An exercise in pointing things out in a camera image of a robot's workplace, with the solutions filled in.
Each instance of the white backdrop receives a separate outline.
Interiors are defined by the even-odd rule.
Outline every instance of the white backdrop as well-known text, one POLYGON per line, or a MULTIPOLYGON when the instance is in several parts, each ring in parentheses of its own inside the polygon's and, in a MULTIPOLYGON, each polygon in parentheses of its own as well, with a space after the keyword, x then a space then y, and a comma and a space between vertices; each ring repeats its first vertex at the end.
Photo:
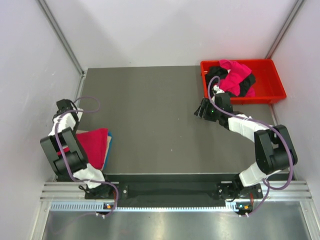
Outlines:
POLYGON ((294 0, 47 0, 83 68, 264 58, 294 0))
POLYGON ((53 171, 40 146, 80 76, 35 0, 1 1, 0 235, 26 240, 53 171))
POLYGON ((320 213, 320 1, 307 0, 272 58, 287 98, 275 105, 298 155, 296 172, 307 181, 320 213))

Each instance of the red plastic tray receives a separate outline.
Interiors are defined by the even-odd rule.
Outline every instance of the red plastic tray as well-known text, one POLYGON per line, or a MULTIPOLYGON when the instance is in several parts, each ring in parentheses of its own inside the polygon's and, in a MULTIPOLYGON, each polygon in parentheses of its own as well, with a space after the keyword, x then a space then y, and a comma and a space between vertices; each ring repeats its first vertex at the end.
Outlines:
MULTIPOLYGON (((255 76, 253 85, 254 97, 231 97, 232 104, 275 104, 287 97, 284 87, 277 73, 274 62, 271 59, 235 60, 252 70, 255 76)), ((219 61, 202 61, 201 76, 204 97, 208 98, 205 75, 212 66, 219 66, 219 61)))

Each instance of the pink towel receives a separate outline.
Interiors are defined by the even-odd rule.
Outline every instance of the pink towel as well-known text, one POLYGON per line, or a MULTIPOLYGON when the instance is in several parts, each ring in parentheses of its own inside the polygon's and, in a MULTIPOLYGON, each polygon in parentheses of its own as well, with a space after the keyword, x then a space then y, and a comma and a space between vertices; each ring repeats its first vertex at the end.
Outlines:
MULTIPOLYGON (((240 94, 239 83, 251 74, 251 69, 246 65, 240 64, 236 61, 222 59, 219 61, 220 67, 229 70, 229 74, 220 82, 220 89, 225 92, 231 92, 236 96, 240 94)), ((254 89, 251 87, 246 94, 246 97, 253 97, 255 95, 254 89)))

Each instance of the black cloth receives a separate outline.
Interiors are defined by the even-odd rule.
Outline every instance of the black cloth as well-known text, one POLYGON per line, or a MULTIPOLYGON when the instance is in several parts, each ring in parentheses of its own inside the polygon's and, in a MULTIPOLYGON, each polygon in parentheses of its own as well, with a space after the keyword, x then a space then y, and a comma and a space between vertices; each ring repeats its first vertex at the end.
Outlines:
MULTIPOLYGON (((214 76, 219 76, 220 79, 225 79, 228 75, 227 69, 220 67, 220 66, 212 66, 210 67, 208 73, 205 75, 205 84, 208 87, 210 80, 214 76)), ((218 79, 215 79, 211 84, 210 89, 210 95, 213 96, 213 86, 218 83, 218 79)), ((226 93, 229 94, 231 98, 237 98, 237 97, 245 97, 249 89, 253 84, 256 83, 256 77, 251 73, 249 76, 247 76, 242 82, 239 83, 240 87, 240 94, 239 96, 234 95, 232 92, 226 91, 226 93)))

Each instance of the reflective metal floor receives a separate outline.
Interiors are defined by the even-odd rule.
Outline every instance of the reflective metal floor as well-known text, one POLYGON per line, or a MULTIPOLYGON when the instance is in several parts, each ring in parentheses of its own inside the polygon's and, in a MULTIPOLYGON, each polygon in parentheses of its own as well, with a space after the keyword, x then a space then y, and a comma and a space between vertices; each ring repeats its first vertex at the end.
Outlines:
MULTIPOLYGON (((101 110, 84 114, 79 129, 113 134, 107 173, 238 173, 255 161, 248 139, 193 115, 204 95, 199 66, 90 68, 82 95, 101 110)), ((273 123, 268 105, 234 110, 273 123)))
MULTIPOLYGON (((54 231, 81 212, 51 212, 54 231)), ((210 212, 116 212, 103 220, 85 216, 43 240, 309 240, 300 204, 267 202, 252 217, 210 212)))

